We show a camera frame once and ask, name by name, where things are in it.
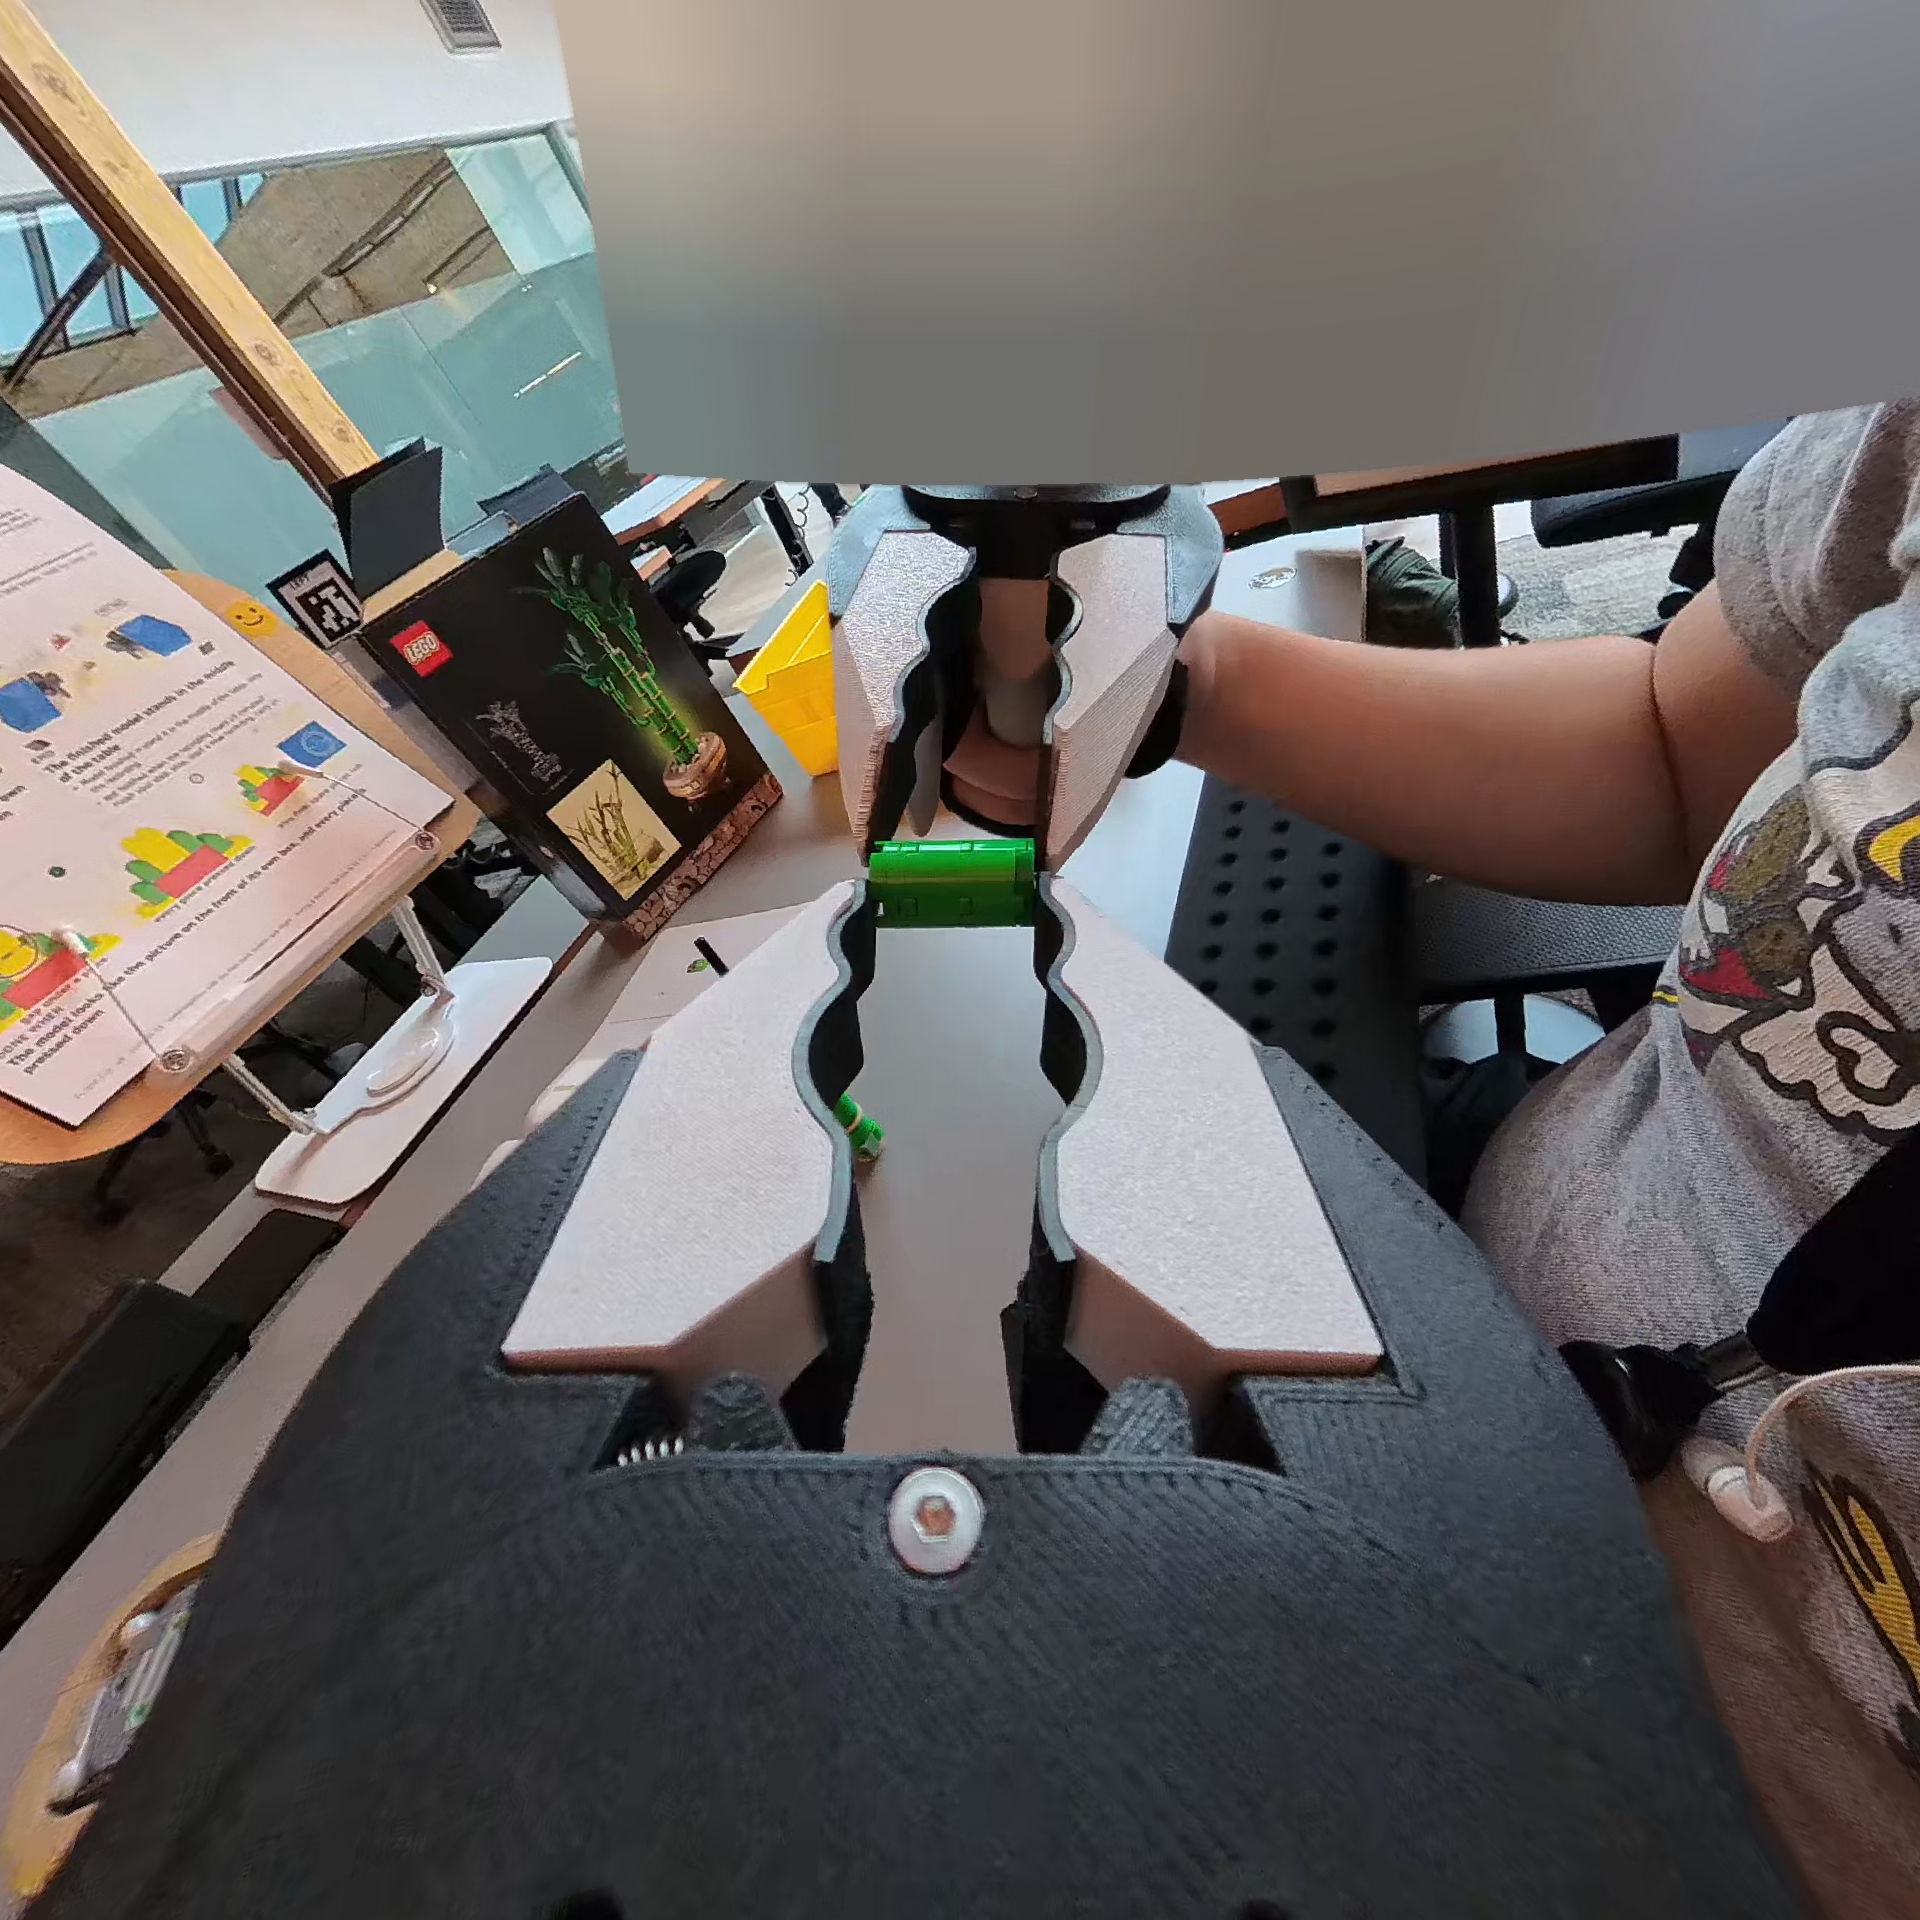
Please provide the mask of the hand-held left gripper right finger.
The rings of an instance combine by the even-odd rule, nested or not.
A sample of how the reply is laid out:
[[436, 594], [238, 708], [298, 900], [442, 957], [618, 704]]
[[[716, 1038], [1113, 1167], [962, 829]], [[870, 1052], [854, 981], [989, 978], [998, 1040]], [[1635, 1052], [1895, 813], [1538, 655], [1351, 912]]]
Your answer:
[[1014, 1439], [1075, 1452], [1131, 1381], [1206, 1429], [1237, 1383], [1380, 1375], [1385, 1339], [1260, 1044], [1068, 880], [1039, 878], [1030, 1258], [1002, 1315]]

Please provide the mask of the person's right hand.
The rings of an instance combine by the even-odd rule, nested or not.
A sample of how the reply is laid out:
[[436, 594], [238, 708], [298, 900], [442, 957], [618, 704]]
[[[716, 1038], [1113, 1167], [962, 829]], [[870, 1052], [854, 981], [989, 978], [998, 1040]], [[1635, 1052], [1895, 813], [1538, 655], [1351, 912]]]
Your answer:
[[1039, 820], [1044, 752], [1039, 742], [1005, 742], [975, 707], [943, 762], [949, 804], [991, 832], [1033, 832]]

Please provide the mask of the yellow plastic bin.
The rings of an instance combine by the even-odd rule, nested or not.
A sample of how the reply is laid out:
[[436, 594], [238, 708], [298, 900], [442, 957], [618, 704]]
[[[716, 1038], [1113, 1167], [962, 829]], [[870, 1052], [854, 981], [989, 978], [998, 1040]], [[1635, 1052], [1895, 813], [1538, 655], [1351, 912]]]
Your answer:
[[773, 636], [737, 674], [756, 715], [786, 746], [807, 776], [837, 770], [833, 695], [833, 618], [825, 581], [811, 582]]

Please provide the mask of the printed instruction sheet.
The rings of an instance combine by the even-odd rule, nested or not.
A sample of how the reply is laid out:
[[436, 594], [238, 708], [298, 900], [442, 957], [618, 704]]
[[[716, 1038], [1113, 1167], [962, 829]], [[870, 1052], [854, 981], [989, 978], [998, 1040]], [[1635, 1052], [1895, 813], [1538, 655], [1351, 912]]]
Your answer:
[[6, 1096], [83, 1124], [395, 885], [449, 806], [173, 578], [5, 470]]

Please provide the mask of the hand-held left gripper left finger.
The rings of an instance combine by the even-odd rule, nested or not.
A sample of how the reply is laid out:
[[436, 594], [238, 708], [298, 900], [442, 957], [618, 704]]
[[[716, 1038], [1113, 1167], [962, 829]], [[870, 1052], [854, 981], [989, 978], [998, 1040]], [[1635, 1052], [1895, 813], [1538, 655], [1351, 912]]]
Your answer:
[[876, 904], [842, 880], [675, 1012], [618, 1090], [501, 1357], [643, 1373], [679, 1402], [748, 1375], [839, 1452], [874, 1331], [857, 1150]]

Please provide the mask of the small marker tag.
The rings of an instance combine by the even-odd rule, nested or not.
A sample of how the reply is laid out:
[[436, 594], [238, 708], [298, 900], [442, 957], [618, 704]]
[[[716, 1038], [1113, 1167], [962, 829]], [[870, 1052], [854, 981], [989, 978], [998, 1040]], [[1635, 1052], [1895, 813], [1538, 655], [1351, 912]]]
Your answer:
[[269, 594], [282, 613], [334, 653], [366, 627], [366, 607], [345, 565], [322, 548], [269, 581]]

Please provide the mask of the black panel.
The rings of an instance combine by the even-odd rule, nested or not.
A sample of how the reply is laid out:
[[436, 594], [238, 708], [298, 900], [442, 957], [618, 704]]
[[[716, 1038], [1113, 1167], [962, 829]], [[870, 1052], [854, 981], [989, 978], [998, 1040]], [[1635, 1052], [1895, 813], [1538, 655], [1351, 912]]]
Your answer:
[[361, 602], [443, 551], [442, 477], [443, 448], [411, 438], [327, 486]]

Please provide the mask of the green bamboo stalk model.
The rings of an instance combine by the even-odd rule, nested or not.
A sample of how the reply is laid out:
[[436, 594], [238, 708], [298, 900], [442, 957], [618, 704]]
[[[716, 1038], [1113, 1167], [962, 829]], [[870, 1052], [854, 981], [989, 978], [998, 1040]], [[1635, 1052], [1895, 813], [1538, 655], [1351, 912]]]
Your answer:
[[[692, 936], [692, 949], [699, 959], [689, 972], [706, 968], [714, 976], [726, 976], [731, 972], [729, 962], [703, 934]], [[876, 1164], [884, 1141], [879, 1123], [860, 1106], [851, 1090], [843, 1090], [835, 1100], [833, 1114], [853, 1144], [854, 1160], [862, 1166]]]

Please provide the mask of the slanted wooden beam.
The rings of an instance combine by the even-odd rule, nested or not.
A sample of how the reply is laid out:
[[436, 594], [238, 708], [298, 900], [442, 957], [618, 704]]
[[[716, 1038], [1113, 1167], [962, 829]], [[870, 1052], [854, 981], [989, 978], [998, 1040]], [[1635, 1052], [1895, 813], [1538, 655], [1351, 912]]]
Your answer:
[[377, 463], [341, 402], [18, 3], [2, 4], [2, 120], [310, 490], [327, 495]]

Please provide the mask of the black office chair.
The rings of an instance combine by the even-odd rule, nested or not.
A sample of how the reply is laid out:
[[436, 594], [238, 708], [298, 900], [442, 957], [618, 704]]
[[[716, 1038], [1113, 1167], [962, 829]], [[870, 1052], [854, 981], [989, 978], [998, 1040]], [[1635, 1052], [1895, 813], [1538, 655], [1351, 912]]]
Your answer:
[[1529, 503], [1532, 535], [1538, 547], [1566, 547], [1631, 535], [1665, 538], [1675, 526], [1710, 526], [1738, 474], [1787, 422], [1779, 419], [1681, 435], [1673, 477], [1535, 498]]
[[1427, 1184], [1457, 1213], [1482, 1152], [1523, 1096], [1645, 1005], [1681, 912], [1555, 902], [1439, 878], [1419, 880], [1409, 898]]

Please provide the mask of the instruction booklet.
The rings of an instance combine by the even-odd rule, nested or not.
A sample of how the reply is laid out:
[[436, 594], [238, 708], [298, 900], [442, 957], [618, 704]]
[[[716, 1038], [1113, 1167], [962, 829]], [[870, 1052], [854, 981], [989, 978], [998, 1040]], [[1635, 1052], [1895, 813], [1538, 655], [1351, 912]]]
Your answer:
[[669, 1018], [699, 998], [723, 976], [741, 967], [779, 927], [797, 916], [797, 904], [770, 908], [756, 915], [711, 918], [663, 930], [641, 957], [641, 964], [611, 1015], [587, 1042], [547, 1084], [519, 1123], [516, 1138], [529, 1138], [567, 1100], [619, 1052], [643, 1048]]

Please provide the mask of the black building set box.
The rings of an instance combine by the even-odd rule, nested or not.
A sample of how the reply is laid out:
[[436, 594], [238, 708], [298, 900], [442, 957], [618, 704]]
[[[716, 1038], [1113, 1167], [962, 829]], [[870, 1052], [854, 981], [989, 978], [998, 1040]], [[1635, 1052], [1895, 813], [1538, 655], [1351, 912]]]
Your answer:
[[366, 597], [364, 644], [590, 920], [651, 941], [781, 786], [593, 503], [564, 486]]

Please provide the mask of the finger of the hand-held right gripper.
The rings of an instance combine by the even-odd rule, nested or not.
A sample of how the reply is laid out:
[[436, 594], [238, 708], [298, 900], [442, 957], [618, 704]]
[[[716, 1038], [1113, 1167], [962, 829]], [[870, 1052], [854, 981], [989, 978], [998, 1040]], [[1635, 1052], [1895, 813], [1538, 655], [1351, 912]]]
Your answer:
[[975, 551], [925, 526], [845, 523], [830, 547], [837, 770], [862, 864], [923, 836], [970, 712]]
[[1054, 642], [1060, 688], [1043, 730], [1043, 870], [1058, 872], [1097, 824], [1169, 692], [1163, 535], [1101, 535], [1051, 572], [1070, 604]]

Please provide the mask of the person's right forearm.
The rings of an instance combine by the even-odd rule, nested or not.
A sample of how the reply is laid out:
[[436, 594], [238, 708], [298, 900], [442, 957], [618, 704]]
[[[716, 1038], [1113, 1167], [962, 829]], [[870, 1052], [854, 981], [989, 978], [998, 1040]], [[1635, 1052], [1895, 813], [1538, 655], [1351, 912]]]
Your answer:
[[1388, 858], [1511, 896], [1681, 904], [1794, 698], [1706, 589], [1625, 636], [1413, 651], [1212, 610], [1179, 757]]

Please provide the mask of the green cylinder brick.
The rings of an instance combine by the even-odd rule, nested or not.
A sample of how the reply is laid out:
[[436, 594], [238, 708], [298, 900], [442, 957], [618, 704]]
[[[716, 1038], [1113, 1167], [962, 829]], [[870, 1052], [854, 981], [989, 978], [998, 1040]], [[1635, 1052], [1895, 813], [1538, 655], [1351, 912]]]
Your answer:
[[879, 927], [1030, 927], [1038, 908], [1030, 836], [879, 842], [869, 860]]

